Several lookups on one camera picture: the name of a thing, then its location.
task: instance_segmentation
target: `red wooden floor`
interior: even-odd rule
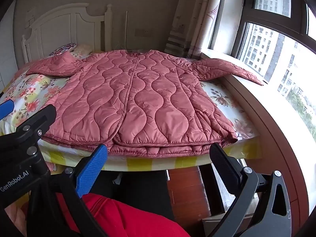
[[[205,236],[201,219],[210,216],[199,168],[169,170],[168,189],[176,222],[192,237]]]

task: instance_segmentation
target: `green foliage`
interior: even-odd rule
[[[306,112],[305,106],[298,94],[291,90],[286,97],[287,101],[292,105],[292,107],[297,111],[309,132],[312,134],[314,140],[316,141],[316,126],[312,123],[312,116]]]

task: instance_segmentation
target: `window sill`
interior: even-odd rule
[[[223,59],[258,76],[238,59],[214,50],[204,50],[201,58]],[[301,202],[300,210],[305,206],[302,202],[304,198],[307,200],[306,194],[308,196],[309,215],[316,205],[316,144],[306,125],[287,100],[281,99],[280,93],[267,84],[260,86],[235,75],[225,76],[225,80],[246,100],[273,136],[290,169],[298,201]]]

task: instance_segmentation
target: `white door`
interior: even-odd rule
[[[0,92],[9,84],[18,67],[13,47],[13,14],[16,0],[0,22]]]

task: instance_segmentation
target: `floral bedsheet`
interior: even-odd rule
[[[45,102],[57,94],[67,83],[69,77],[51,77],[42,74],[25,75],[28,68],[21,69],[5,88],[0,103],[11,99],[14,111],[0,121],[0,135],[15,132],[17,126],[41,109]],[[201,86],[211,100],[231,120],[238,142],[224,148],[228,155],[235,158],[260,158],[260,140],[258,132],[244,110],[234,100],[220,80],[203,81]],[[42,139],[38,141],[44,159],[50,167],[75,166],[82,157],[91,153],[84,150],[66,148],[50,144]],[[147,159],[127,156],[109,156],[104,170],[111,171],[150,171],[198,166],[210,163],[208,154],[190,157]]]

